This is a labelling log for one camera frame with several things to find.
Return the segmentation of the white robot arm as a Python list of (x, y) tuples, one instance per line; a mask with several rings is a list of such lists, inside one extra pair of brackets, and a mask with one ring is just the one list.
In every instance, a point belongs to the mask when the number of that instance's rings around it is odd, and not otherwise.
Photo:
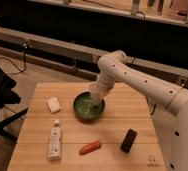
[(132, 69), (125, 65), (126, 62), (127, 56), (121, 50), (98, 59), (100, 73), (89, 86), (93, 104), (100, 104), (115, 82), (121, 81), (161, 105), (177, 117), (170, 168), (188, 171), (188, 89)]

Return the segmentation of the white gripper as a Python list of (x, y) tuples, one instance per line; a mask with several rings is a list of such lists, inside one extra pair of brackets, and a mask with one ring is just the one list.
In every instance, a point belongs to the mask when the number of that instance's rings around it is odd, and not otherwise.
[(99, 105), (103, 98), (109, 94), (113, 83), (97, 80), (90, 84), (89, 91), (94, 105)]

